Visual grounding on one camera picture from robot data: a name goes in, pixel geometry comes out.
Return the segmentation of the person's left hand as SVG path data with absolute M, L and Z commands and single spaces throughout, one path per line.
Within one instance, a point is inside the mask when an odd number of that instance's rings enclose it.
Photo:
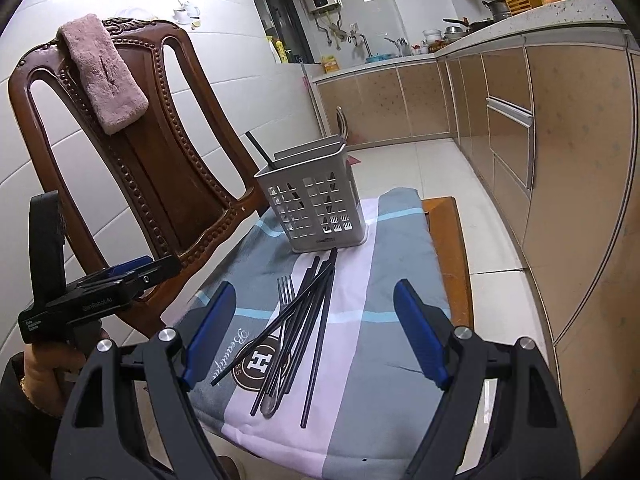
M 21 388 L 29 402 L 50 416 L 61 417 L 68 398 L 62 379 L 77 373 L 87 357 L 69 344 L 25 344 Z

